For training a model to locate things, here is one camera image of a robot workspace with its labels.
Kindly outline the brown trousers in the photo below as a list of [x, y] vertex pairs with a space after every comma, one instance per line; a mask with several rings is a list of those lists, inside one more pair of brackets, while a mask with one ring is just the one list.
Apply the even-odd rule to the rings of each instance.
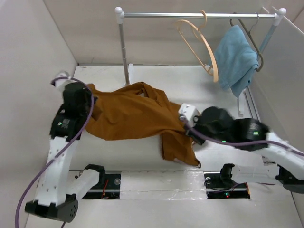
[[164, 91], [145, 82], [137, 82], [113, 92], [102, 92], [89, 84], [97, 98], [86, 126], [91, 135], [107, 140], [141, 139], [158, 135], [161, 155], [167, 161], [179, 161], [201, 167], [179, 119], [179, 104], [169, 101]]

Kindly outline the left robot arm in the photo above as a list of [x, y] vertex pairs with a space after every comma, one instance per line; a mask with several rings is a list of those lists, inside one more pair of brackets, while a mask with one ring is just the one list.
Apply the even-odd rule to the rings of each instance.
[[70, 223], [78, 211], [78, 202], [93, 187], [105, 185], [103, 166], [89, 164], [71, 184], [67, 183], [72, 157], [81, 133], [91, 117], [95, 98], [82, 82], [65, 85], [60, 106], [50, 129], [47, 168], [42, 172], [36, 197], [26, 203], [25, 212]]

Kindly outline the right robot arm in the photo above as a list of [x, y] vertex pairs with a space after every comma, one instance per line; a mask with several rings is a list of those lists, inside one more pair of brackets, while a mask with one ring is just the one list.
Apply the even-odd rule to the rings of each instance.
[[186, 134], [198, 144], [206, 140], [253, 152], [274, 162], [268, 166], [224, 164], [219, 181], [233, 184], [262, 183], [281, 185], [286, 190], [304, 192], [304, 154], [280, 139], [268, 126], [253, 118], [235, 119], [226, 109], [215, 106], [199, 113], [192, 105], [179, 111]]

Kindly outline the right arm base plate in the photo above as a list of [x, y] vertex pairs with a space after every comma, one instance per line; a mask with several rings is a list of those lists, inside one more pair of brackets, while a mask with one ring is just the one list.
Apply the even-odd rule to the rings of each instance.
[[220, 171], [204, 171], [203, 174], [207, 199], [250, 199], [246, 183], [238, 184], [231, 180], [224, 182]]

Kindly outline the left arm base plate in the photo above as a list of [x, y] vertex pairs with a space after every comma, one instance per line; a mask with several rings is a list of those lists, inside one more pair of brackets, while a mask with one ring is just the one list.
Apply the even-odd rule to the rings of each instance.
[[97, 184], [94, 185], [84, 196], [83, 200], [117, 200], [120, 197], [121, 174], [106, 173], [85, 169], [86, 173], [97, 173]]

